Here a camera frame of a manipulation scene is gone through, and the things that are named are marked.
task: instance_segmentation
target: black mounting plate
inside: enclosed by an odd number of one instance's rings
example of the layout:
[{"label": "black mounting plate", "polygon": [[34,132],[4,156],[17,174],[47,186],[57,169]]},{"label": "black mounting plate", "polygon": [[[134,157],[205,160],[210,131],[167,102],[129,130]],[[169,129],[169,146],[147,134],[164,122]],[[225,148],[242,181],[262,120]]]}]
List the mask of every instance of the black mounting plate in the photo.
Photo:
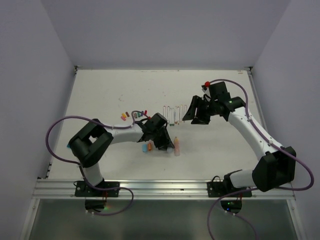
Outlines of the black mounting plate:
[{"label": "black mounting plate", "polygon": [[[227,192],[222,181],[208,181],[206,183],[206,189],[208,191],[209,198],[220,198],[226,194],[229,194],[230,192],[237,192],[240,190],[245,190],[247,188],[246,187],[234,188],[234,190]],[[252,192],[251,191],[245,192],[242,194],[242,197],[251,198]]]},{"label": "black mounting plate", "polygon": [[[104,191],[99,191],[92,189],[87,186],[85,181],[76,181],[75,187],[75,197],[102,197]],[[99,183],[98,188],[106,189],[106,188],[116,188],[120,186],[120,182],[118,181],[103,181]],[[117,198],[119,195],[119,189],[109,190],[107,191],[108,198]]]}]

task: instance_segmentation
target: cable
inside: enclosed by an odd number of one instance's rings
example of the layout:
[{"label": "cable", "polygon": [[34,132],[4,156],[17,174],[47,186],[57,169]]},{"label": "cable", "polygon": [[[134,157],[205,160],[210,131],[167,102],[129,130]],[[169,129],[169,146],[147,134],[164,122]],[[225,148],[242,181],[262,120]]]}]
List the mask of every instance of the cable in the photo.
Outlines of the cable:
[{"label": "cable", "polygon": [[[237,85],[239,88],[241,88],[241,90],[244,93],[245,96],[245,114],[247,115],[247,117],[249,117],[249,98],[248,98],[248,94],[247,91],[245,90],[245,88],[243,86],[241,86],[239,83],[232,81],[232,80],[228,80],[228,79],[216,79],[216,80],[212,80],[210,81],[210,83],[215,83],[215,82],[219,82],[219,81],[224,81],[224,82],[229,82],[232,84]],[[256,132],[267,142],[269,143],[269,139],[259,130],[259,128],[257,127],[257,125],[254,123],[254,121],[252,119],[249,119],[249,122],[251,123],[251,125],[253,126],[253,128],[256,130]],[[290,153],[286,152],[285,150],[283,150],[282,148],[274,145],[273,143],[270,143],[270,145],[272,147],[274,147],[275,149],[277,149],[278,151],[282,152],[283,154],[287,155],[288,157],[292,158],[293,160],[295,160],[296,162],[298,162],[299,164],[301,164],[309,173],[310,175],[310,183],[308,186],[305,187],[300,187],[300,188],[296,188],[296,187],[281,187],[279,186],[278,189],[283,189],[283,190],[292,190],[292,191],[304,191],[304,190],[308,190],[310,189],[314,183],[315,183],[315,177],[314,174],[312,173],[311,169],[300,159],[298,159],[297,157],[291,155]]]},{"label": "cable", "polygon": [[46,132],[46,135],[45,135],[45,146],[47,148],[47,150],[49,151],[49,153],[55,157],[56,159],[62,161],[62,162],[65,162],[65,163],[70,163],[70,164],[76,164],[79,166],[79,169],[80,169],[80,172],[81,172],[81,175],[83,177],[83,180],[85,181],[85,183],[92,189],[95,189],[95,190],[98,190],[98,191],[111,191],[111,190],[120,190],[120,189],[124,189],[124,190],[127,190],[131,193],[131,200],[129,202],[129,204],[127,206],[125,206],[124,208],[122,208],[121,210],[119,211],[115,211],[115,212],[111,212],[111,213],[101,213],[101,212],[93,212],[93,214],[95,215],[99,215],[99,216],[112,216],[112,215],[116,215],[116,214],[119,214],[119,213],[122,213],[123,211],[127,210],[133,203],[134,201],[134,193],[132,192],[131,189],[127,188],[127,187],[122,187],[122,186],[118,186],[118,187],[110,187],[110,188],[100,188],[100,187],[96,187],[96,186],[93,186],[86,178],[85,176],[85,173],[83,171],[83,168],[81,166],[81,163],[78,162],[78,161],[73,161],[73,160],[68,160],[68,159],[65,159],[65,158],[62,158],[62,157],[59,157],[58,155],[56,155],[54,153],[54,151],[51,149],[50,145],[49,145],[49,136],[50,136],[50,132],[52,131],[52,129],[60,122],[66,120],[66,119],[80,119],[80,120],[85,120],[85,121],[88,121],[90,123],[94,123],[98,126],[101,126],[101,127],[104,127],[106,129],[130,129],[132,128],[132,126],[136,123],[135,121],[135,118],[134,118],[134,113],[141,113],[142,115],[146,116],[147,118],[149,118],[146,114],[144,114],[143,112],[140,112],[140,111],[132,111],[131,112],[131,116],[132,116],[132,125],[128,125],[128,126],[110,126],[110,125],[105,125],[101,122],[97,122],[95,120],[92,120],[90,118],[87,118],[87,117],[84,117],[84,116],[76,116],[76,115],[71,115],[71,116],[65,116],[59,120],[57,120],[56,122],[54,122],[49,128],[48,128],[48,131]]},{"label": "cable", "polygon": [[221,178],[220,178],[218,175],[214,176],[214,177],[212,178],[211,182],[213,183],[216,178],[219,178],[219,181],[221,182]]},{"label": "cable", "polygon": [[[287,155],[288,157],[292,158],[293,160],[295,160],[296,162],[298,162],[299,164],[301,164],[306,170],[307,172],[309,173],[310,175],[310,183],[308,186],[305,186],[305,187],[300,187],[300,188],[295,188],[295,187],[278,187],[278,189],[282,189],[282,190],[291,190],[291,191],[304,191],[304,190],[308,190],[310,189],[314,183],[315,183],[315,177],[314,177],[314,174],[312,173],[311,169],[304,163],[302,162],[300,159],[298,159],[297,157],[293,156],[292,154],[284,151],[282,148],[274,145],[273,143],[270,143],[269,139],[259,130],[259,128],[257,127],[257,125],[254,123],[254,121],[252,119],[249,119],[249,98],[248,98],[248,94],[247,94],[247,91],[245,90],[245,88],[243,86],[241,86],[239,83],[235,82],[235,81],[232,81],[232,80],[228,80],[228,79],[216,79],[216,80],[212,80],[210,81],[210,84],[212,83],[215,83],[215,82],[228,82],[228,83],[232,83],[232,84],[235,84],[237,85],[239,88],[241,88],[241,90],[243,91],[244,93],[244,96],[245,96],[245,114],[246,116],[248,117],[248,120],[249,122],[251,123],[252,127],[256,130],[256,132],[267,142],[269,143],[272,147],[274,147],[275,149],[279,150],[280,152],[282,152],[283,154]],[[236,192],[232,192],[232,193],[229,193],[229,194],[226,194],[224,196],[221,196],[219,197],[216,201],[214,201],[214,203],[211,205],[210,209],[209,209],[209,212],[208,212],[208,215],[207,215],[207,219],[206,219],[206,226],[207,226],[207,229],[209,231],[209,234],[210,234],[210,237],[215,240],[215,237],[213,236],[213,233],[211,232],[211,229],[210,229],[210,215],[211,215],[211,212],[213,210],[213,208],[215,207],[215,205],[221,201],[222,199],[224,198],[227,198],[227,197],[230,197],[230,196],[233,196],[233,195],[238,195],[238,194],[243,194],[243,193],[247,193],[247,192],[252,192],[252,191],[255,191],[257,190],[257,188],[252,188],[252,189],[245,189],[245,190],[240,190],[240,191],[236,191]],[[257,230],[255,229],[255,227],[246,219],[244,218],[243,216],[240,216],[240,215],[236,215],[236,217],[244,220],[246,223],[248,223],[250,225],[250,227],[253,229],[254,231],[254,236],[255,236],[255,240],[258,240],[259,239],[259,236],[258,236],[258,233],[257,233]]]},{"label": "cable", "polygon": [[[220,202],[222,199],[224,198],[227,198],[227,197],[230,197],[230,196],[233,196],[233,195],[238,195],[238,194],[244,194],[244,193],[248,193],[248,192],[252,192],[252,191],[255,191],[255,190],[258,190],[258,188],[251,188],[251,189],[244,189],[244,190],[240,190],[240,191],[235,191],[235,192],[232,192],[232,193],[228,193],[224,196],[221,196],[219,197],[217,200],[215,200],[213,202],[213,204],[211,205],[210,209],[209,209],[209,212],[208,212],[208,215],[206,217],[206,227],[209,231],[209,234],[210,234],[210,237],[212,238],[212,240],[215,240],[215,237],[213,235],[213,233],[211,232],[211,229],[210,229],[210,215],[211,215],[211,212],[212,210],[214,209],[215,205]],[[255,236],[255,240],[258,240],[259,239],[259,236],[258,236],[258,233],[257,233],[257,230],[256,228],[246,219],[244,218],[243,216],[240,216],[240,215],[233,215],[233,216],[236,216],[242,220],[244,220],[247,224],[250,225],[250,227],[252,228],[252,230],[254,231],[254,236]]]}]

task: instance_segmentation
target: blue object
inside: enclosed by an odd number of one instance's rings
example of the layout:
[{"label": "blue object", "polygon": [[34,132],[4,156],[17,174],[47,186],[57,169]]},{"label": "blue object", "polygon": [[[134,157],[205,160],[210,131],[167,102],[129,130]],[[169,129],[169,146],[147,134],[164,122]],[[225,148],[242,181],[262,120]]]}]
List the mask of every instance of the blue object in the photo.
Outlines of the blue object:
[{"label": "blue object", "polygon": [[142,145],[142,152],[144,152],[144,153],[148,152],[148,145],[147,144]]}]

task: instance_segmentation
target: metal frame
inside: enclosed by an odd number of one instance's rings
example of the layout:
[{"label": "metal frame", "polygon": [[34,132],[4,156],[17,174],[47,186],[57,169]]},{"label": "metal frame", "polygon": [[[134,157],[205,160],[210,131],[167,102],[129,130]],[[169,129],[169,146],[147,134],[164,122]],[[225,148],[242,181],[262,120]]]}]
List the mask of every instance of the metal frame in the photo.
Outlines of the metal frame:
[{"label": "metal frame", "polygon": [[[253,90],[253,95],[258,108],[262,126],[267,129],[262,114],[260,102],[257,96],[251,70],[246,70]],[[98,197],[75,197],[75,180],[38,179],[34,188],[31,204],[24,222],[20,240],[27,240],[30,237],[32,227],[36,218],[37,210],[41,199],[99,199]],[[207,182],[210,180],[107,180],[120,182],[120,187],[132,189],[135,200],[215,200],[209,198]],[[119,197],[115,200],[130,199],[131,194],[126,190],[119,191]],[[287,200],[288,209],[299,240],[306,240],[307,235],[299,217],[295,195],[293,191],[272,189],[268,192],[256,190],[252,197],[245,198],[247,201],[257,200]]]},{"label": "metal frame", "polygon": [[[99,197],[75,197],[75,180],[39,179],[35,185],[33,198],[36,199],[100,199]],[[106,180],[120,182],[120,187],[133,191],[134,199],[139,200],[214,200],[208,197],[207,182],[210,180]],[[130,199],[126,190],[119,191],[119,197]],[[268,192],[256,190],[246,200],[294,200],[291,191],[273,189]]]}]

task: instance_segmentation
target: small block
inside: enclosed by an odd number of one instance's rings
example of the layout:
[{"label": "small block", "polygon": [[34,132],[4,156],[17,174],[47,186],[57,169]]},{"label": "small block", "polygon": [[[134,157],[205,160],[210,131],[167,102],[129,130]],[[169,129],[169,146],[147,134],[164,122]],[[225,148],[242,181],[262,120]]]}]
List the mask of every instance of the small block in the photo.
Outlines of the small block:
[{"label": "small block", "polygon": [[149,142],[149,143],[148,143],[148,151],[151,151],[151,150],[152,150],[152,143]]},{"label": "small block", "polygon": [[142,152],[144,152],[144,153],[148,152],[148,146],[147,146],[147,144],[143,144],[143,145],[142,145]]},{"label": "small block", "polygon": [[168,147],[168,148],[166,149],[166,152],[167,152],[168,154],[172,153],[173,151],[174,151],[174,149],[173,149],[172,147]]}]

